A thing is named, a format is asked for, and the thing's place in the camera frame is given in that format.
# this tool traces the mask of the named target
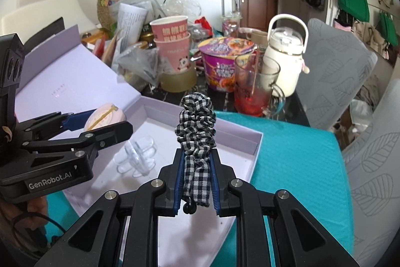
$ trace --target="pink paper cup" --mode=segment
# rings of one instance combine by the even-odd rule
[[[186,34],[185,38],[177,41],[155,41],[159,48],[158,56],[165,74],[180,74],[190,68],[189,38],[190,36]]]
[[[188,34],[188,17],[184,15],[154,20],[150,22],[150,25],[156,41],[181,40]]]

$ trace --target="teal cloth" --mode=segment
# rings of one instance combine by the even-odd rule
[[[351,254],[353,209],[335,136],[322,130],[236,113],[217,112],[217,117],[263,133],[251,184],[272,193],[282,188],[289,190]],[[62,192],[49,195],[48,201],[50,217],[63,227],[69,228],[77,220]],[[49,239],[60,235],[51,224],[47,224],[46,230]],[[273,256],[269,233],[268,240]],[[220,266],[236,266],[235,227],[212,264],[212,267]]]

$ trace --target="panda print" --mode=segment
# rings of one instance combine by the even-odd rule
[[[179,67],[177,68],[180,73],[187,71],[187,69],[191,66],[191,62],[189,58],[186,56],[184,58],[179,59]]]

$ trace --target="black and white hair tie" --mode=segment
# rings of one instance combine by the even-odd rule
[[[194,201],[196,205],[208,207],[211,190],[209,152],[215,147],[213,104],[209,97],[193,93],[183,97],[181,106],[184,110],[180,113],[175,134],[185,151],[182,199],[189,206]]]

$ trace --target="box lid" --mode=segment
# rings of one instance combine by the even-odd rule
[[[15,113],[19,121],[25,121],[58,111],[97,109],[108,102],[126,110],[140,97],[81,44],[78,27],[74,26],[26,56]]]

